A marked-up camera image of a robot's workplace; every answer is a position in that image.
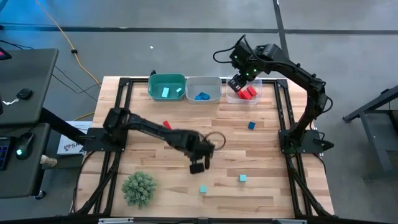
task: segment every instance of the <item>red block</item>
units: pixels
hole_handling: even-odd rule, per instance
[[[244,99],[242,90],[239,90],[239,91],[238,91],[238,96],[240,97],[240,99]]]
[[[163,125],[167,128],[167,129],[172,129],[172,127],[170,126],[168,121],[163,121]]]
[[[248,87],[248,92],[250,93],[251,96],[256,96],[257,95],[257,92],[255,91],[253,86],[249,86]]]
[[[242,95],[245,100],[251,100],[251,95],[246,90],[242,92]]]

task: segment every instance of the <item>computer mouse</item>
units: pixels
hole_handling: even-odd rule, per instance
[[[34,134],[24,133],[19,136],[15,145],[15,155],[17,159],[24,160],[32,154],[32,141]]]

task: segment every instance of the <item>green bin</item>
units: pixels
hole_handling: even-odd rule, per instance
[[[163,89],[169,88],[169,95],[162,97]],[[155,74],[149,77],[148,94],[156,101],[180,101],[185,95],[185,77],[181,74]]]

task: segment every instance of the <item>plastic bin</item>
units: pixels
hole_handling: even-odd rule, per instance
[[[169,88],[169,95],[162,97],[163,89]],[[148,94],[156,101],[180,101],[184,99],[185,77],[181,74],[155,74],[148,80]]]
[[[228,83],[233,76],[228,76],[226,78],[226,82]],[[228,84],[226,85],[226,101],[228,103],[239,103],[239,104],[251,104],[255,105],[259,102],[260,98],[262,97],[262,82],[260,78],[256,78],[251,82],[248,82],[246,86],[243,87],[245,90],[247,87],[253,86],[253,88],[256,90],[257,95],[254,96],[251,100],[243,100],[240,99],[237,93],[235,93],[229,86]]]
[[[187,78],[187,98],[191,104],[217,104],[223,95],[221,79],[219,77],[189,77]],[[204,92],[210,96],[209,100],[195,100],[195,97]]]

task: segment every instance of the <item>wooden table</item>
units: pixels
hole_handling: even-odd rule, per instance
[[[104,77],[93,127],[102,127],[109,109],[114,106],[119,78]],[[292,82],[289,82],[289,91],[294,116],[298,120],[304,111],[307,95]],[[257,105],[229,104],[225,86],[217,105],[190,105],[187,99],[157,102],[148,95],[146,83],[135,83],[132,92],[130,110],[133,113],[159,124],[167,120],[175,129],[194,129],[203,134],[220,131],[226,136],[226,145],[215,152],[209,170],[191,175],[190,161],[181,152],[159,139],[130,131],[119,166],[113,217],[294,217],[286,163],[277,137],[280,126],[273,85],[263,85],[263,96]],[[248,129],[249,121],[256,123],[254,130]],[[103,157],[103,152],[96,152],[86,162],[78,184],[77,208],[97,187]],[[333,213],[322,163],[310,154],[303,155],[303,163],[309,189],[325,210]],[[124,180],[137,170],[152,175],[157,182],[154,199],[142,210],[128,207],[121,191]],[[246,174],[248,181],[240,183],[240,174]],[[208,187],[206,194],[199,192],[200,185]],[[107,193],[108,189],[104,191],[101,210]],[[298,190],[297,193],[304,212],[302,192]]]

